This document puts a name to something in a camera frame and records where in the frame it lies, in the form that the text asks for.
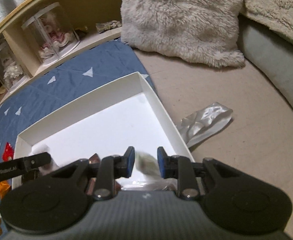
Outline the wooden headboard shelf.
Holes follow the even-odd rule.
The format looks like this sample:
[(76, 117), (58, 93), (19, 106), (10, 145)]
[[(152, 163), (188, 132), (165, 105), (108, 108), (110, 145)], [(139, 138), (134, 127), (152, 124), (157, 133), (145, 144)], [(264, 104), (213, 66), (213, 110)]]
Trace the wooden headboard shelf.
[(35, 79), (121, 35), (122, 0), (0, 0), (0, 106)]

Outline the red doll in case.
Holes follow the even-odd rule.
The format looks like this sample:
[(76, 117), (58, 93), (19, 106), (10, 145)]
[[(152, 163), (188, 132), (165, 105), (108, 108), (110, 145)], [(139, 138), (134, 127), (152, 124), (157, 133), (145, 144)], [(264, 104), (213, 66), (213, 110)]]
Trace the red doll in case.
[(67, 14), (58, 2), (39, 10), (21, 28), (42, 64), (57, 61), (80, 43)]

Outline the grey-green bolster cushion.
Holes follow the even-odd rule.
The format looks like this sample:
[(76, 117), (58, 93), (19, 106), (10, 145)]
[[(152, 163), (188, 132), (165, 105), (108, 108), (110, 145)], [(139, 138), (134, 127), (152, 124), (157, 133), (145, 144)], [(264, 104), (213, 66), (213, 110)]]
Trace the grey-green bolster cushion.
[(238, 47), (293, 108), (293, 45), (245, 16), (239, 16)]

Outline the white doll in case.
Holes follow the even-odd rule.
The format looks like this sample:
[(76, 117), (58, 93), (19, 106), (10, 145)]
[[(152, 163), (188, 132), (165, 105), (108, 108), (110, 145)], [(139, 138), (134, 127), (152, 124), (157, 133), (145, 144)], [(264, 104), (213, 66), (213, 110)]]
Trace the white doll in case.
[(12, 91), (28, 80), (28, 76), (18, 63), (6, 41), (0, 43), (0, 82), (5, 89)]

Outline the small trinket on shelf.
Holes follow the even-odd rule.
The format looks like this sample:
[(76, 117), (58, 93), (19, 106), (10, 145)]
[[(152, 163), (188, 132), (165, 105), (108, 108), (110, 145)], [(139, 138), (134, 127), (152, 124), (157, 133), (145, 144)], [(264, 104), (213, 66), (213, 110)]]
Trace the small trinket on shelf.
[(105, 23), (96, 23), (96, 29), (98, 33), (104, 33), (111, 29), (116, 29), (122, 27), (122, 23), (120, 21), (109, 21)]

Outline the red snack packet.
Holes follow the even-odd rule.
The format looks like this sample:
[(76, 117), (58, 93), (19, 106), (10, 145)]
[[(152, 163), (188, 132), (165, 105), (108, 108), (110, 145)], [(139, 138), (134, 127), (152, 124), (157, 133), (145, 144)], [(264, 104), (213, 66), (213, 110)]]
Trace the red snack packet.
[(3, 161), (11, 161), (14, 159), (14, 148), (12, 148), (10, 143), (6, 143), (4, 152), (2, 155), (2, 160)]

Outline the silver foil packet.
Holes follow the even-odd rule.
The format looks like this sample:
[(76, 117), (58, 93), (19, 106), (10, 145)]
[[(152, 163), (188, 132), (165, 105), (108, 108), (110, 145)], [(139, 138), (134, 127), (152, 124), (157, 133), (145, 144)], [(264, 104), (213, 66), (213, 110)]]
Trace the silver foil packet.
[(176, 127), (187, 147), (191, 148), (226, 128), (232, 115), (232, 109), (214, 102), (186, 116)]

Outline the blue triangle-pattern quilt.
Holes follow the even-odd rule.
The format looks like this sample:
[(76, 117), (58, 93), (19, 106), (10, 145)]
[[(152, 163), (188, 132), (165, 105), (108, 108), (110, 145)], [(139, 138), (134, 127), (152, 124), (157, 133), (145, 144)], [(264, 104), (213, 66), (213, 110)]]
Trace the blue triangle-pattern quilt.
[(6, 143), (14, 147), (18, 134), (44, 116), (134, 72), (153, 84), (133, 49), (116, 39), (84, 51), (23, 87), (0, 105), (0, 161)]

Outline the orange snack bar packet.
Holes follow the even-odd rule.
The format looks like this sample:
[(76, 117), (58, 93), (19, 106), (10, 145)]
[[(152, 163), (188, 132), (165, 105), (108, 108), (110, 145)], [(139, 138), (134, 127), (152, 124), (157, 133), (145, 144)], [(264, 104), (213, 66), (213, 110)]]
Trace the orange snack bar packet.
[(2, 199), (10, 190), (12, 189), (11, 185), (7, 180), (0, 182), (0, 199)]

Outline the white shallow box tray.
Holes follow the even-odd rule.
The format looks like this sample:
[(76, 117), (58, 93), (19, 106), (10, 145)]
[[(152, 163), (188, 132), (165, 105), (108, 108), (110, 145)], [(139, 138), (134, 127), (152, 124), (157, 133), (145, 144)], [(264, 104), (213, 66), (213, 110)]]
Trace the white shallow box tray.
[(63, 167), (94, 154), (122, 155), (129, 146), (155, 157), (191, 157), (172, 119), (138, 72), (109, 82), (57, 109), (21, 132), (15, 158), (41, 151)]

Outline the fluffy cream pillow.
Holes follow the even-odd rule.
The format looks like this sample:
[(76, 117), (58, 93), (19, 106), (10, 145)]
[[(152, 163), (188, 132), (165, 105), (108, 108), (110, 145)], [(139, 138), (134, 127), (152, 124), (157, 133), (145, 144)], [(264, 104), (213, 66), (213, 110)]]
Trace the fluffy cream pillow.
[(121, 40), (190, 63), (241, 68), (242, 5), (243, 0), (122, 0)]

